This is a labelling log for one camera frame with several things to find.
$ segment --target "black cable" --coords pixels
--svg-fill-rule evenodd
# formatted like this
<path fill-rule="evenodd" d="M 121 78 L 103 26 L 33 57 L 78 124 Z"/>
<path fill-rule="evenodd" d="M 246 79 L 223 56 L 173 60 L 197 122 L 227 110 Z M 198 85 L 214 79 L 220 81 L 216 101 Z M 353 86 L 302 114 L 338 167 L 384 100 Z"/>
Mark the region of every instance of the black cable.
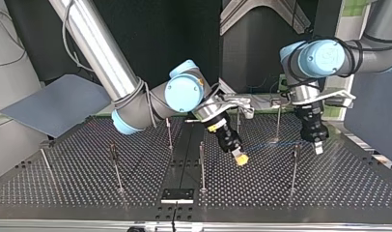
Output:
<path fill-rule="evenodd" d="M 364 61 L 364 51 L 362 50 L 362 44 L 360 41 L 354 41 L 354 42 L 359 49 L 358 49 L 358 63 L 355 67 L 355 70 L 353 70 L 352 73 L 357 73 L 359 71 L 359 68 L 361 68 L 362 62 Z"/>
<path fill-rule="evenodd" d="M 23 50 L 20 57 L 18 57 L 17 59 L 15 59 L 13 61 L 8 62 L 8 63 L 0 64 L 0 67 L 12 65 L 12 64 L 20 61 L 25 56 L 25 54 L 26 54 L 26 52 L 25 52 L 25 50 Z"/>
<path fill-rule="evenodd" d="M 349 45 L 349 48 L 354 49 L 354 50 L 359 50 L 358 47 Z M 391 46 L 385 46 L 385 47 L 372 47 L 372 48 L 361 48 L 362 51 L 386 51 L 386 50 L 392 50 L 392 45 Z"/>
<path fill-rule="evenodd" d="M 250 88 L 250 89 L 258 89 L 258 88 L 264 86 L 266 84 L 266 81 L 267 81 L 267 77 L 265 78 L 265 80 L 260 85 L 257 85 L 257 86 L 246 85 L 246 87 Z"/>
<path fill-rule="evenodd" d="M 378 42 L 378 43 L 383 43 L 383 44 L 392 44 L 392 40 L 383 40 L 383 39 L 379 39 L 379 38 L 370 36 L 370 35 L 368 35 L 368 34 L 366 34 L 366 33 L 364 33 L 363 37 L 365 37 L 365 38 L 367 38 L 368 40 L 373 41 L 373 42 Z"/>

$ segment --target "white wall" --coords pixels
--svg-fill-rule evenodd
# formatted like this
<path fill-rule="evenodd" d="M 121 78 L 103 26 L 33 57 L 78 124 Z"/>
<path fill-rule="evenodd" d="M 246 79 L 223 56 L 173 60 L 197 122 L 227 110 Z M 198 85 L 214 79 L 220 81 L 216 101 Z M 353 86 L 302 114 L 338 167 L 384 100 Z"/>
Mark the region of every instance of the white wall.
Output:
<path fill-rule="evenodd" d="M 4 0 L 0 0 L 0 9 L 7 10 Z M 0 19 L 16 38 L 13 24 L 5 17 L 0 16 Z M 15 60 L 21 54 L 22 50 L 0 28 L 0 64 Z M 36 72 L 27 56 L 17 63 L 0 67 L 0 109 L 40 89 Z M 0 175 L 36 153 L 45 139 L 44 134 L 0 115 Z"/>

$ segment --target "robotic arm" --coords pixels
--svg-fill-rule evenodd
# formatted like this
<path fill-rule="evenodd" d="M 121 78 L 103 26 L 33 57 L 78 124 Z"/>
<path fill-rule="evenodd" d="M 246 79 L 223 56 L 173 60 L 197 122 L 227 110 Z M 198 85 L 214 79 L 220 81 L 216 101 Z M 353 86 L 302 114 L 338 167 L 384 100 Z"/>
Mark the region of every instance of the robotic arm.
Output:
<path fill-rule="evenodd" d="M 346 91 L 322 93 L 318 79 L 392 71 L 392 0 L 375 4 L 358 41 L 317 38 L 280 50 L 295 115 L 302 123 L 301 137 L 314 143 L 317 154 L 322 153 L 322 142 L 328 137 L 328 129 L 322 124 L 322 101 L 339 96 L 340 100 L 333 104 L 349 106 L 354 99 Z"/>
<path fill-rule="evenodd" d="M 226 110 L 241 107 L 247 117 L 253 117 L 249 99 L 217 95 L 218 89 L 210 88 L 191 60 L 173 69 L 169 81 L 149 90 L 129 66 L 92 0 L 50 3 L 115 103 L 112 119 L 119 132 L 132 134 L 177 112 L 192 111 L 217 136 L 224 152 L 232 153 L 238 165 L 247 163 L 248 157 L 238 133 L 230 127 Z"/>

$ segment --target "metal shaft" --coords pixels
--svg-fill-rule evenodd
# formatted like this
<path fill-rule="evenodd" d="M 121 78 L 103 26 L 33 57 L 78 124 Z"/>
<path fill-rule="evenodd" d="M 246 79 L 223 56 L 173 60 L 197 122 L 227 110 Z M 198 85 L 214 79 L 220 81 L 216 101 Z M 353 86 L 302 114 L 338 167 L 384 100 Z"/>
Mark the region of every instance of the metal shaft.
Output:
<path fill-rule="evenodd" d="M 203 142 L 200 142 L 199 146 L 199 156 L 200 156 L 200 165 L 202 167 L 202 189 L 201 192 L 206 192 L 206 183 L 205 183 L 205 151 L 204 151 L 204 144 Z"/>
<path fill-rule="evenodd" d="M 46 157 L 45 150 L 43 148 L 40 148 L 40 151 L 42 152 L 42 157 L 43 157 L 43 160 L 45 162 L 46 167 L 49 169 L 49 171 L 51 171 L 51 165 L 49 165 L 48 158 Z"/>
<path fill-rule="evenodd" d="M 132 93 L 138 83 L 133 70 L 92 0 L 49 0 L 112 101 Z"/>
<path fill-rule="evenodd" d="M 241 125 L 241 121 L 240 121 L 240 108 L 238 107 L 238 128 L 240 127 L 240 125 Z"/>
<path fill-rule="evenodd" d="M 166 127 L 168 128 L 168 135 L 169 135 L 169 149 L 172 150 L 173 149 L 173 145 L 172 145 L 172 133 L 170 131 L 171 129 L 171 125 L 169 122 L 169 119 L 166 118 Z"/>
<path fill-rule="evenodd" d="M 275 132 L 275 137 L 277 138 L 277 140 L 279 139 L 278 136 L 280 133 L 280 119 L 281 119 L 281 101 L 277 111 L 277 130 Z"/>
<path fill-rule="evenodd" d="M 271 143 L 277 143 L 280 140 L 280 138 L 279 138 L 280 119 L 281 119 L 281 100 L 278 105 L 278 111 L 277 111 L 277 127 L 276 127 L 276 131 L 275 131 L 275 137 L 270 141 Z"/>
<path fill-rule="evenodd" d="M 292 179 L 292 188 L 290 191 L 290 198 L 293 197 L 293 194 L 295 192 L 295 176 L 296 176 L 296 171 L 297 171 L 297 166 L 298 166 L 298 158 L 300 156 L 301 148 L 299 144 L 294 145 L 294 171 L 293 171 L 293 179 Z"/>
<path fill-rule="evenodd" d="M 115 172 L 117 173 L 119 191 L 124 191 L 124 187 L 122 186 L 120 172 L 119 172 L 119 169 L 118 169 L 118 164 L 115 162 L 114 166 L 115 166 Z"/>

